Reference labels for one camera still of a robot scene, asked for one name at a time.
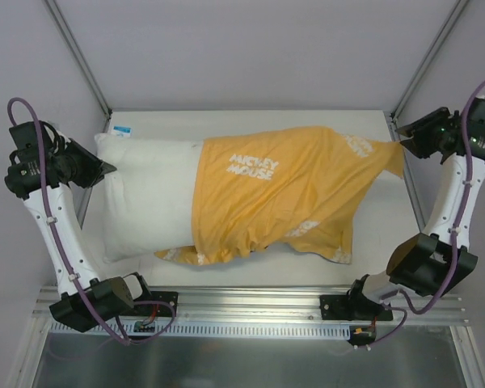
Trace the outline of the white pillow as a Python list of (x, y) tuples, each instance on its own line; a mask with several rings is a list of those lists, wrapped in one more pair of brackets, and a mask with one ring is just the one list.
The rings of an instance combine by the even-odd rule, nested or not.
[(111, 262), (191, 246), (202, 141), (99, 134), (104, 176), (103, 241)]

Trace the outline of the yellow Mickey Mouse pillowcase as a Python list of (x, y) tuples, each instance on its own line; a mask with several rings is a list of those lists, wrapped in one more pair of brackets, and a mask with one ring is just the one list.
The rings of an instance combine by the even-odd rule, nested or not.
[(205, 141), (191, 245), (159, 251), (180, 264), (223, 264), (274, 243), (352, 261), (353, 218), (383, 172), (403, 175), (403, 148), (323, 126)]

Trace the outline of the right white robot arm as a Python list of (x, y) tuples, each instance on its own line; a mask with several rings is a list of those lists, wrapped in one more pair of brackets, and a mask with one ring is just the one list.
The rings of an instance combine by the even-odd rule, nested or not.
[(485, 180), (485, 97), (474, 97), (462, 112), (438, 108), (397, 130), (402, 146), (419, 159), (442, 156), (442, 181), (424, 229), (401, 243), (386, 270), (356, 280), (345, 306), (352, 320), (375, 318), (398, 294), (428, 297), (424, 314), (475, 269), (469, 229)]

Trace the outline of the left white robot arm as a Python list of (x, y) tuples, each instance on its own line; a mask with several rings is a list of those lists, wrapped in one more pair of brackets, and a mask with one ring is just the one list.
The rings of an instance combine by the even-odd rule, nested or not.
[(105, 278), (74, 211), (70, 185), (91, 188), (116, 168), (45, 121), (18, 124), (9, 132), (16, 149), (5, 183), (35, 219), (53, 262), (61, 297), (49, 307), (53, 318), (86, 332), (99, 318), (148, 313), (153, 297), (143, 277), (132, 272)]

